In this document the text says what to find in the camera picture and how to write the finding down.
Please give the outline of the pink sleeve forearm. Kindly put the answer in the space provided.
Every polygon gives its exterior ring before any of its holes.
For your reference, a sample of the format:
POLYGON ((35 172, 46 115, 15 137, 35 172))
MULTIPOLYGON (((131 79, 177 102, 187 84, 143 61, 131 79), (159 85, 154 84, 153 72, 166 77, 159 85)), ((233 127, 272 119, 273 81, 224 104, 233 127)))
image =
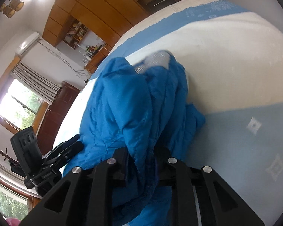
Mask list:
POLYGON ((21 220, 17 218, 6 218, 5 220, 9 226, 19 226, 21 223, 21 220))

